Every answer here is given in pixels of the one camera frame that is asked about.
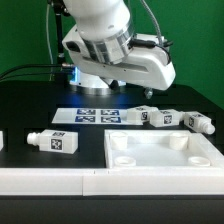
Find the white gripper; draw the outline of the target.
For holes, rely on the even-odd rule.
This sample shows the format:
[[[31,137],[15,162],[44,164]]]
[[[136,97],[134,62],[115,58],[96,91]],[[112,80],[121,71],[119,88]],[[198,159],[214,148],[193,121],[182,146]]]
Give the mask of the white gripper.
[[[152,98],[153,89],[166,90],[175,79],[172,62],[157,46],[152,49],[133,47],[129,55],[116,65],[97,63],[76,52],[71,53],[71,59],[83,73],[147,87],[144,90],[147,99]]]

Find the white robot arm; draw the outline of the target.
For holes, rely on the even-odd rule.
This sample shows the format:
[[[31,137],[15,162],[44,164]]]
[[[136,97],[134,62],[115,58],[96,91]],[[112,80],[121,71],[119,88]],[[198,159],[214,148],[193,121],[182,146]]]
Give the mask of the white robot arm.
[[[134,31],[123,0],[63,0],[75,25],[63,39],[75,66],[70,85],[91,95],[109,95],[126,84],[151,91],[168,89],[175,79],[170,43],[156,20],[154,35]]]

